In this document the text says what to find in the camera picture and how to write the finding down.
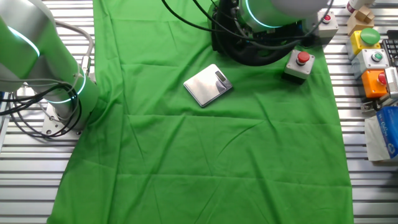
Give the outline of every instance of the metal table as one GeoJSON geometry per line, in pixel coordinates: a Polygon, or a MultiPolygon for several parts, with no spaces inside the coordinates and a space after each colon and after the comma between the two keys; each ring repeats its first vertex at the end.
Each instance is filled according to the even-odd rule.
{"type": "MultiPolygon", "coordinates": [[[[373,164],[366,154],[364,119],[361,114],[358,82],[349,70],[345,43],[348,40],[345,9],[348,0],[335,0],[332,11],[340,29],[324,48],[336,96],[351,183],[355,223],[398,223],[398,164],[373,164]]],[[[376,27],[386,37],[398,29],[398,8],[393,0],[380,0],[373,9],[376,27]]],[[[45,1],[57,20],[94,35],[91,1],[45,1]]],[[[80,62],[88,42],[80,34],[58,28],[61,39],[80,62]]],[[[23,111],[31,125],[40,128],[44,114],[33,107],[23,111]]],[[[0,153],[0,223],[45,223],[50,215],[63,171],[76,140],[47,142],[23,134],[9,123],[0,153]]]]}

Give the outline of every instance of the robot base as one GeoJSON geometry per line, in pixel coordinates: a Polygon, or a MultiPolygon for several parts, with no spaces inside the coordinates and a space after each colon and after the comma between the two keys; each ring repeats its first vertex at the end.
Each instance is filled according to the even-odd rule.
{"type": "MultiPolygon", "coordinates": [[[[47,105],[47,113],[52,118],[57,117],[57,115],[54,112],[54,107],[50,103],[47,105]]],[[[43,134],[54,134],[54,133],[60,131],[64,127],[64,124],[54,121],[54,119],[52,119],[52,118],[45,116],[44,123],[43,123],[43,129],[42,129],[43,134]]],[[[80,138],[80,136],[81,136],[81,131],[71,130],[70,132],[66,133],[64,136],[52,138],[50,140],[47,139],[47,140],[48,141],[57,141],[57,140],[58,141],[65,141],[65,140],[76,141],[80,138]]]]}

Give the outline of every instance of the orange box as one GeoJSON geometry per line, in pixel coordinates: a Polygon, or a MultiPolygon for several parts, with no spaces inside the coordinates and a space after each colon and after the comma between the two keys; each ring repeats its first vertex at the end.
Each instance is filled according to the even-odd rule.
{"type": "Polygon", "coordinates": [[[362,74],[363,87],[367,98],[380,98],[387,93],[387,85],[383,85],[378,79],[384,74],[383,69],[366,70],[362,74]]]}

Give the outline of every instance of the white container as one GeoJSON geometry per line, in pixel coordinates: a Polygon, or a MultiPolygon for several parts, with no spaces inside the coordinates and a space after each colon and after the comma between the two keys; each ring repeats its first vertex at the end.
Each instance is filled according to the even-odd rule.
{"type": "Polygon", "coordinates": [[[375,0],[349,0],[347,4],[347,10],[353,13],[355,10],[360,9],[362,6],[370,7],[375,0]]]}

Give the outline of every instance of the wrinkled fabric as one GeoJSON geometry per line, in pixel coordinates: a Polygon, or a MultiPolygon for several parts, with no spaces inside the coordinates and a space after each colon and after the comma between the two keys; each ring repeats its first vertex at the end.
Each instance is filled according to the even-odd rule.
{"type": "MultiPolygon", "coordinates": [[[[191,1],[168,2],[207,25],[191,1]]],[[[280,78],[288,57],[240,65],[160,0],[94,0],[94,16],[100,98],[48,223],[353,223],[321,47],[296,85],[280,78]],[[212,63],[234,88],[201,108],[183,83],[212,63]]]]}

